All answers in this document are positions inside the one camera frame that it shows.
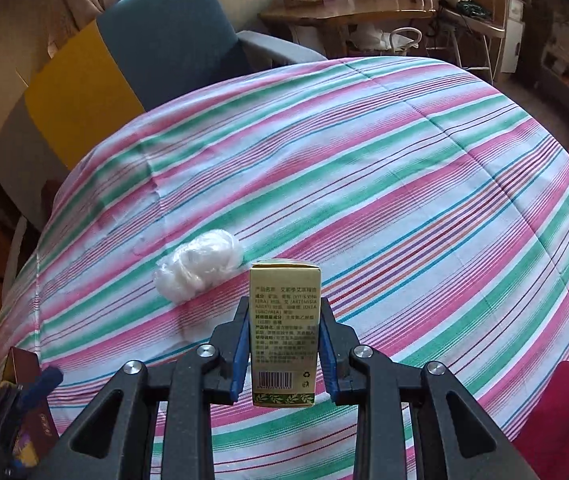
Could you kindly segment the green white medicine box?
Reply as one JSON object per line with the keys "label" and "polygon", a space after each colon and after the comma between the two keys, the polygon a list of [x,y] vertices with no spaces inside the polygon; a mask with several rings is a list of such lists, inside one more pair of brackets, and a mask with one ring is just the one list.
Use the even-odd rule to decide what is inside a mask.
{"label": "green white medicine box", "polygon": [[291,260],[250,270],[252,401],[259,408],[315,403],[321,269]]}

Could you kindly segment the maroon gold gift box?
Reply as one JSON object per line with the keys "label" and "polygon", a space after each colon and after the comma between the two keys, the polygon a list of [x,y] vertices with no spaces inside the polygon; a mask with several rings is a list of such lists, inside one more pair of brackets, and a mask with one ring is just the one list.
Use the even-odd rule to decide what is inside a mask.
{"label": "maroon gold gift box", "polygon": [[[4,363],[1,381],[10,382],[26,390],[34,385],[41,374],[42,369],[36,353],[11,347]],[[48,400],[44,399],[24,415],[13,447],[13,456],[22,466],[35,467],[58,441],[58,428],[53,421]]]}

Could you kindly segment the white plastic wrapped ball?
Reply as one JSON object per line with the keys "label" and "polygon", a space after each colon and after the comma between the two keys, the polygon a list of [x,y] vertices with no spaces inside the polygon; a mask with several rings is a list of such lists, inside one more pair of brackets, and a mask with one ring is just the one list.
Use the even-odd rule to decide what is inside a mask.
{"label": "white plastic wrapped ball", "polygon": [[237,237],[224,230],[207,231],[158,260],[153,284],[162,297],[181,304],[226,281],[243,257]]}

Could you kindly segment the striped pink green bedsheet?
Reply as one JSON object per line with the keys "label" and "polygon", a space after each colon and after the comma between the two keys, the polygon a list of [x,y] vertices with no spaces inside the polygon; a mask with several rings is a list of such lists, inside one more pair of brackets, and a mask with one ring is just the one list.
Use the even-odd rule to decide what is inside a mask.
{"label": "striped pink green bedsheet", "polygon": [[[207,231],[242,265],[174,304],[158,260]],[[569,154],[507,96],[432,58],[346,58],[196,90],[62,183],[0,311],[0,443],[23,414],[11,347],[60,368],[60,438],[129,360],[174,362],[234,318],[254,263],[321,269],[321,301],[392,361],[440,361],[508,440],[569,363]],[[354,478],[357,412],[211,407],[214,478]]]}

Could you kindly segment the grey headboard panel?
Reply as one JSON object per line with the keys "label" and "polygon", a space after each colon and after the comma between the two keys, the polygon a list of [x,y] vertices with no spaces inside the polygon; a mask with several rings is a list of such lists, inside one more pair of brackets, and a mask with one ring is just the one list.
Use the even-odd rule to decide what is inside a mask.
{"label": "grey headboard panel", "polygon": [[21,96],[0,129],[0,185],[38,231],[49,218],[42,188],[47,181],[62,183],[69,172],[37,130]]}

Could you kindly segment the yellow headboard panel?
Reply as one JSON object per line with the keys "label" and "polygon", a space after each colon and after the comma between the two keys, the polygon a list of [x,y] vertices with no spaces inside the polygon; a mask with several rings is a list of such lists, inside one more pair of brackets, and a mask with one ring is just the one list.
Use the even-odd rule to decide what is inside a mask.
{"label": "yellow headboard panel", "polygon": [[32,78],[24,100],[36,129],[68,169],[144,113],[96,22],[57,50]]}

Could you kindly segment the blue upholstered chair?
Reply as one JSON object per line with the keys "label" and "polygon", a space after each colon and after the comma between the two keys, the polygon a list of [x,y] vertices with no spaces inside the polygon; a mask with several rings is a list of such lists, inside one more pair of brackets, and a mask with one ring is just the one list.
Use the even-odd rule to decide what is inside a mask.
{"label": "blue upholstered chair", "polygon": [[325,58],[261,32],[236,32],[218,0],[121,0],[98,16],[97,27],[145,110],[211,84]]}

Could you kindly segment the white metal side rack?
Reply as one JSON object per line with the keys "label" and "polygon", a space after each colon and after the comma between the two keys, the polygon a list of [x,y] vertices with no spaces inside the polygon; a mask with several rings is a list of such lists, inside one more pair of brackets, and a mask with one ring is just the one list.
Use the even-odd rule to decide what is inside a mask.
{"label": "white metal side rack", "polygon": [[430,54],[493,84],[506,38],[509,0],[439,0]]}

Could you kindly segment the wooden desk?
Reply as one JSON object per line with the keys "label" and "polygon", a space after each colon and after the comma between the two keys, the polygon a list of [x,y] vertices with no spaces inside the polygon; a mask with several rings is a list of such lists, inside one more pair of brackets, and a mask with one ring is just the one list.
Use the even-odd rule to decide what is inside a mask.
{"label": "wooden desk", "polygon": [[409,0],[329,0],[301,6],[275,4],[260,12],[260,20],[271,32],[283,27],[315,28],[327,58],[345,58],[344,27],[385,21],[429,20],[437,13],[435,3]]}

